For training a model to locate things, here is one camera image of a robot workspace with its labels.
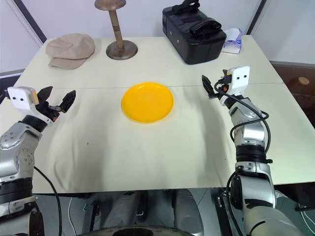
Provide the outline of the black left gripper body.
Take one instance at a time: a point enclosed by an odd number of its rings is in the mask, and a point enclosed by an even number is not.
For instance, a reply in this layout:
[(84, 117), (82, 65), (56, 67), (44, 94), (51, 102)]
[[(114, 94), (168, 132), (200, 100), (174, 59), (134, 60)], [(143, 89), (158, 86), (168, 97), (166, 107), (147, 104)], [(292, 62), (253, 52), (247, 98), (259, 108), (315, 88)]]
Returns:
[(40, 100), (36, 105), (36, 117), (42, 121), (55, 121), (61, 112), (58, 106), (50, 106), (47, 101)]

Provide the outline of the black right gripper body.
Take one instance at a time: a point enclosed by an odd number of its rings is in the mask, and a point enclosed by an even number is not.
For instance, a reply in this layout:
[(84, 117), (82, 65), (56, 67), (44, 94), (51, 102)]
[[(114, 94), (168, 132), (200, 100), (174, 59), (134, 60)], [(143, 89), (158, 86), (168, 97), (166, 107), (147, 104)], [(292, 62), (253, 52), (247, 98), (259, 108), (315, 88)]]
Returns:
[(231, 83), (231, 81), (232, 81), (231, 75), (223, 76), (215, 83), (214, 85), (215, 91), (219, 94), (225, 95), (229, 90), (229, 84)]

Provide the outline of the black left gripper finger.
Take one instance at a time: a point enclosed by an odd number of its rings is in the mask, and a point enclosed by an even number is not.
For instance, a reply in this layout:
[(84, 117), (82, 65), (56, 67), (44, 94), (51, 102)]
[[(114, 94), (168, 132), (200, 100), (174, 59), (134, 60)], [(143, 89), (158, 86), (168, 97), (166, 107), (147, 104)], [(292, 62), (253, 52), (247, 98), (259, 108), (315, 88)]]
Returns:
[(37, 98), (39, 101), (46, 101), (52, 91), (53, 87), (49, 86), (49, 87), (45, 87), (43, 89), (41, 89), (38, 93), (37, 93)]
[(69, 108), (74, 103), (74, 100), (76, 98), (76, 90), (73, 90), (65, 95), (65, 97), (62, 100), (62, 103), (59, 105), (60, 111), (63, 113), (66, 113)]

